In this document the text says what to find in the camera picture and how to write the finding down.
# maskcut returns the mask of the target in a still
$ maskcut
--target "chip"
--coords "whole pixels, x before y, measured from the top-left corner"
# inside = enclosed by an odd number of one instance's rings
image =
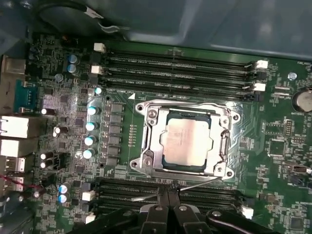
[[[76,165],[75,171],[76,171],[77,173],[83,173],[83,172],[84,172],[84,166],[82,166],[82,165]]]
[[[81,89],[81,90],[80,90],[80,93],[81,93],[81,94],[88,94],[88,90],[87,90],[87,89]]]
[[[43,55],[45,55],[45,56],[51,56],[52,55],[52,49],[45,49],[44,51],[43,51]]]
[[[73,198],[72,199],[72,205],[73,206],[77,206],[77,205],[79,205],[79,200],[78,199],[75,199],[75,198]]]
[[[107,166],[117,166],[118,165],[118,157],[108,157],[106,164],[107,164]]]
[[[109,133],[111,134],[117,134],[121,132],[121,127],[119,126],[110,126]]]
[[[66,146],[65,142],[60,142],[58,144],[58,147],[61,148],[61,149],[65,149],[65,146]]]
[[[52,95],[53,94],[53,89],[49,89],[49,88],[44,89],[44,94]]]
[[[81,181],[80,180],[74,180],[73,181],[73,187],[80,187]]]
[[[171,118],[160,138],[165,161],[183,166],[203,166],[213,145],[209,135],[206,121]]]
[[[90,63],[101,63],[101,53],[99,52],[93,52],[90,56]]]
[[[61,103],[68,103],[68,96],[60,96]]]
[[[112,105],[112,112],[122,112],[123,105],[122,104],[113,104]]]
[[[292,217],[290,228],[295,229],[295,230],[302,230],[303,229],[303,218]]]
[[[118,136],[110,136],[108,139],[108,143],[112,145],[118,145],[120,143],[120,137]]]
[[[107,154],[111,156],[117,156],[119,154],[119,147],[109,146]]]
[[[81,119],[81,118],[76,118],[76,119],[75,119],[75,125],[76,125],[76,126],[83,127],[83,126],[84,126],[83,123],[84,123],[83,119]]]

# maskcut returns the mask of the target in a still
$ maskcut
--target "screw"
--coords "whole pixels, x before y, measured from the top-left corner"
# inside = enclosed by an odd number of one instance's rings
[[[289,72],[287,78],[289,80],[295,80],[297,79],[297,74],[295,72]]]
[[[27,9],[31,9],[32,8],[32,5],[29,2],[27,2],[27,1],[22,1],[22,2],[20,2],[20,4],[22,5],[22,7],[25,7]]]
[[[186,211],[186,210],[187,210],[187,207],[186,207],[186,206],[180,206],[180,207],[179,207],[179,210],[181,210],[181,211]]]
[[[40,197],[40,193],[38,191],[34,192],[34,198],[39,198]]]
[[[149,117],[149,118],[156,118],[156,116],[157,116],[157,111],[155,111],[155,110],[150,110],[150,111],[148,112],[148,117]]]
[[[123,213],[123,216],[130,216],[130,215],[131,215],[130,211],[127,211],[127,212]]]
[[[221,216],[221,213],[219,211],[214,211],[213,212],[213,216],[215,217],[220,217]]]
[[[146,159],[145,160],[145,164],[146,164],[146,166],[151,166],[152,162],[149,159]]]

